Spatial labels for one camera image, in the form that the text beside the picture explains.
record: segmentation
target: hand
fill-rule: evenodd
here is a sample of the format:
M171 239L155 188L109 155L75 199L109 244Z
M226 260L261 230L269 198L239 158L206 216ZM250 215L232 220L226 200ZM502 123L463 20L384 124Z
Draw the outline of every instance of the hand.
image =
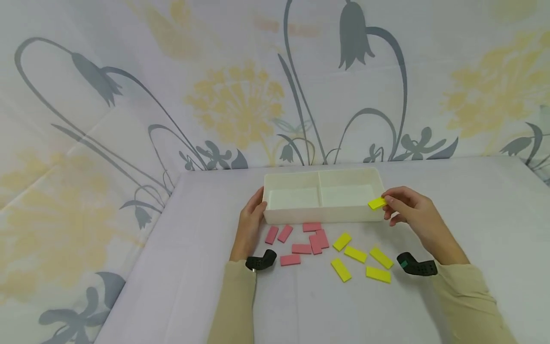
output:
M428 197L408 187L392 188L382 194L384 219L391 227L398 222L408 223L420 242L441 264L469 264L441 215Z
M258 231L263 220L267 202L262 202L263 187L246 203L239 216L239 226L229 260L239 261L248 258L258 244Z

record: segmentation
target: beige sleeve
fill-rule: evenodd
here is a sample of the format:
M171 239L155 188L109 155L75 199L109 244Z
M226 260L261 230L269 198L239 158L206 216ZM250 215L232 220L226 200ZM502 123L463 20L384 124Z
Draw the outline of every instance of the beige sleeve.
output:
M517 344L473 265L437 265L431 277L454 344Z
M208 344L254 344L252 303L256 291L256 273L245 261L225 265L222 292L208 335Z

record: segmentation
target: wrist device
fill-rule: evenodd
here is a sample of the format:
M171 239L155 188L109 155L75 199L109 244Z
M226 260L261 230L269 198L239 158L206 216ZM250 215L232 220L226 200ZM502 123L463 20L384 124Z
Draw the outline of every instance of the wrist device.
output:
M414 259L413 255L409 252L401 253L397 256L397 262L409 275L416 276L433 276L437 275L436 262L433 260L426 260L418 262Z
M260 271L267 269L273 263L275 263L275 258L277 258L277 253L275 251L267 249L266 252L263 254L263 257L253 257L250 256L246 258L246 267L248 267L250 270L254 271Z

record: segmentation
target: right hand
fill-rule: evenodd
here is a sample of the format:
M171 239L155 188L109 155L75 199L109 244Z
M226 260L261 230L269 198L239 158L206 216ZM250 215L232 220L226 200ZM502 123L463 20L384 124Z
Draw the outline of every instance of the right hand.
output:
M424 248L443 265L470 263L431 199L408 187L389 189L382 197L388 204L383 208L384 219L391 227L408 223Z

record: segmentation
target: floral curtain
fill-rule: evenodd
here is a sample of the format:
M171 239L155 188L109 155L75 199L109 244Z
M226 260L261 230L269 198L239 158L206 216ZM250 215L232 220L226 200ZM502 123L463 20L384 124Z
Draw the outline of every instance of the floral curtain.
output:
M188 172L509 155L550 184L548 2L0 9L9 342L93 342Z

